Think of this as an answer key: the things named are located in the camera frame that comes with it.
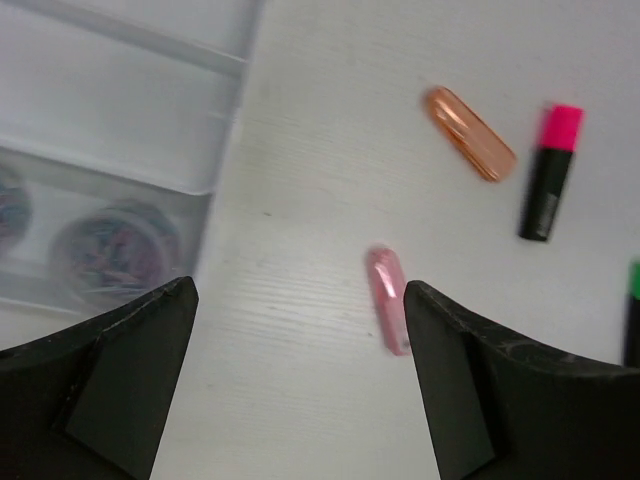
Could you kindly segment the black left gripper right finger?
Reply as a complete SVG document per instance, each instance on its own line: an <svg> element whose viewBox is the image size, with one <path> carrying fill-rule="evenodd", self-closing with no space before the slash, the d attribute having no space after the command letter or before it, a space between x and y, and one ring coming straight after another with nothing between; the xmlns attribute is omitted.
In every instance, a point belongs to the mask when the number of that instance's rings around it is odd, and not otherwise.
<svg viewBox="0 0 640 480"><path fill-rule="evenodd" d="M443 479L635 479L639 372L522 335L410 282L413 360Z"/></svg>

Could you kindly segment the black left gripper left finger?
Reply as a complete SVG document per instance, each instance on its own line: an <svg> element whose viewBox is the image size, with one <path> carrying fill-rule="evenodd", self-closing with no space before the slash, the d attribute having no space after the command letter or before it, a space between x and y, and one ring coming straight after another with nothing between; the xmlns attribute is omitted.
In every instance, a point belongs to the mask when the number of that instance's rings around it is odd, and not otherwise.
<svg viewBox="0 0 640 480"><path fill-rule="evenodd" d="M1 353L4 479L147 479L191 337L190 277Z"/></svg>

